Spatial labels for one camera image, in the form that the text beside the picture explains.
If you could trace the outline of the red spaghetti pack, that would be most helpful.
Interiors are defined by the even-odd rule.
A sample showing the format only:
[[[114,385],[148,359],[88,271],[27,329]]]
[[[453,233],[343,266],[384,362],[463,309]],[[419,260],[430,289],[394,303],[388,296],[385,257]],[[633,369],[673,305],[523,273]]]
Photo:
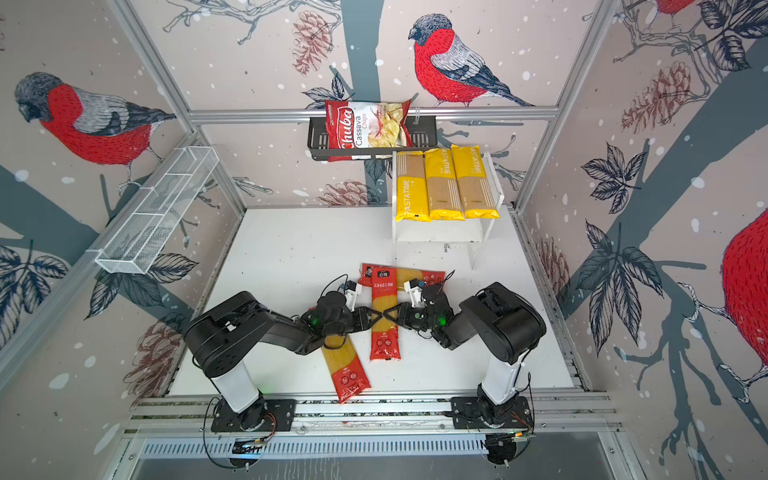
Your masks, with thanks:
[[[322,353],[341,404],[371,388],[368,376],[349,336],[327,336],[324,339]]]
[[[403,290],[403,284],[406,281],[418,280],[419,282],[423,282],[425,285],[434,285],[442,282],[446,277],[445,271],[422,270],[422,269],[412,269],[412,268],[403,268],[403,267],[390,267],[385,265],[363,263],[361,265],[360,278],[358,280],[358,283],[363,285],[364,287],[371,287],[372,279],[373,279],[373,270],[376,268],[394,270],[396,273],[397,281],[398,281],[398,289],[400,291]]]
[[[383,311],[398,304],[396,273],[390,269],[373,270],[372,308]],[[399,330],[379,331],[379,322],[371,328],[371,360],[400,360]]]

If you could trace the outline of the yellow spaghetti pack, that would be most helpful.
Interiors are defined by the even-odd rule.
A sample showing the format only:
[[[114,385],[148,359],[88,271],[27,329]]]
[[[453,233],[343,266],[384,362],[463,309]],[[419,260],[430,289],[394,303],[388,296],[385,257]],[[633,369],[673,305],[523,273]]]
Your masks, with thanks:
[[[452,152],[432,149],[424,154],[429,216],[432,221],[464,221]]]
[[[451,146],[460,199],[466,219],[497,219],[490,182],[478,146]]]
[[[396,167],[397,222],[431,222],[423,152],[399,152]]]

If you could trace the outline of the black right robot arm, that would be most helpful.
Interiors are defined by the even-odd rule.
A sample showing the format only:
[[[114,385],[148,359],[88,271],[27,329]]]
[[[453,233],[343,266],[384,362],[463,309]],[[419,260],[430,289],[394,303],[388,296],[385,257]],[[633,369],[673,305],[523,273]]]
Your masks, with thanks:
[[[491,354],[478,386],[479,418],[488,425],[500,425],[518,415],[523,363],[547,333],[543,317],[526,299],[494,282],[454,311],[443,286],[435,284],[422,289],[418,301],[399,303],[382,315],[406,329],[429,333],[447,350],[479,338]]]

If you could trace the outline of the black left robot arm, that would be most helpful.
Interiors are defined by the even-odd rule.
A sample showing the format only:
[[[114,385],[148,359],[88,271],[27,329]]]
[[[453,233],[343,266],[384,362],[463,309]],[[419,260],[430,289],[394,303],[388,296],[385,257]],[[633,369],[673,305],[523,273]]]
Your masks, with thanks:
[[[381,318],[381,312],[356,306],[351,294],[338,291],[322,295],[298,318],[279,314],[242,291],[191,320],[182,337],[193,363],[233,413],[259,413],[264,396],[244,363],[255,346],[266,343],[301,356],[320,349],[344,403],[370,388],[349,335],[372,328]]]

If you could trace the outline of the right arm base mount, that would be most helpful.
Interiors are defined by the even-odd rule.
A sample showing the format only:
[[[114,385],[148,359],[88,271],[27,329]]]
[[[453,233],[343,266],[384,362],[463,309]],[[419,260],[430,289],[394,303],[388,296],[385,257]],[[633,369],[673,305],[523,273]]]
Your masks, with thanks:
[[[453,397],[446,416],[456,429],[521,429],[534,426],[533,410],[529,399],[516,394],[501,405],[494,404],[484,395]]]

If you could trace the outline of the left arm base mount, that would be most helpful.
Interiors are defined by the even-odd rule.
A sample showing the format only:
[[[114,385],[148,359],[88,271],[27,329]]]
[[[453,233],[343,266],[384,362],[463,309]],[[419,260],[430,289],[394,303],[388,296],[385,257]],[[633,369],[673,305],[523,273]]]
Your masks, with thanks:
[[[293,399],[259,398],[243,412],[236,413],[221,400],[212,413],[214,433],[288,432],[291,430],[297,402]]]

